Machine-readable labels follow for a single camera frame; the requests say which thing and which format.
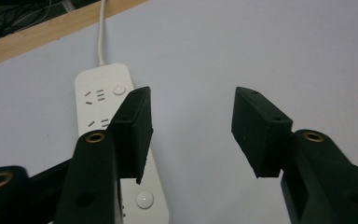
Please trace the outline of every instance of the round button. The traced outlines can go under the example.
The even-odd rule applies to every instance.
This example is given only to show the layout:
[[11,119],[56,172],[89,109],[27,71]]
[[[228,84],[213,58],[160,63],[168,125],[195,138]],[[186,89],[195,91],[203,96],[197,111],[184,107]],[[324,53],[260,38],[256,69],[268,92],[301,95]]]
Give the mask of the round button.
[[140,208],[147,209],[153,205],[154,197],[149,191],[142,191],[136,198],[136,203]]
[[113,88],[113,93],[115,95],[122,95],[126,92],[126,87],[124,85],[118,84]]

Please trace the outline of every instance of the dark floor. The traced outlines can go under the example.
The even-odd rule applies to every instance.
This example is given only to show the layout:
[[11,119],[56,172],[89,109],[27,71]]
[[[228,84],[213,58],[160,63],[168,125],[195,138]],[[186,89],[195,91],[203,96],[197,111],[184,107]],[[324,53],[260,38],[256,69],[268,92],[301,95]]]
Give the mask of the dark floor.
[[[71,0],[75,8],[85,7],[97,1]],[[33,3],[27,4],[5,5],[0,3],[0,5],[0,37],[67,13],[62,0],[34,0]]]

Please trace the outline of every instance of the extension cord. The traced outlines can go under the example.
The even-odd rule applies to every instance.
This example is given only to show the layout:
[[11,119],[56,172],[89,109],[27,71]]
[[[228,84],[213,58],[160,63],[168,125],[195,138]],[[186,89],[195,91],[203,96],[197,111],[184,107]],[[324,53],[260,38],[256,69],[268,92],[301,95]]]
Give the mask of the extension cord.
[[[130,91],[128,67],[108,64],[80,73],[76,77],[78,134],[106,129]],[[168,224],[170,214],[158,178],[153,152],[149,148],[142,184],[121,179],[124,224]]]

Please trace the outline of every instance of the wooden strip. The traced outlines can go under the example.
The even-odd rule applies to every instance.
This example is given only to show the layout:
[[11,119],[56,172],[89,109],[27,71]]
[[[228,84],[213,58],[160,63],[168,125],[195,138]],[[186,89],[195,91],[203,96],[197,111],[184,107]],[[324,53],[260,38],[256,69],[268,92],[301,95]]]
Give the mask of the wooden strip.
[[[145,1],[108,0],[105,5],[105,17],[111,17]],[[0,38],[0,63],[92,25],[99,20],[100,4],[100,2],[93,3],[16,34]]]

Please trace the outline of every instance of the white power strip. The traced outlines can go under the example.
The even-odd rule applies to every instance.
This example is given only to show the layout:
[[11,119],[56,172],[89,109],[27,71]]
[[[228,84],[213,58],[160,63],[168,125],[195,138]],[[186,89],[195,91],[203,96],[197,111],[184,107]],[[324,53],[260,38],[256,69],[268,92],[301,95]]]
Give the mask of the white power strip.
[[[128,67],[108,64],[80,73],[75,81],[78,133],[106,129],[130,91]],[[170,214],[149,148],[142,184],[121,179],[124,224],[168,224]]]

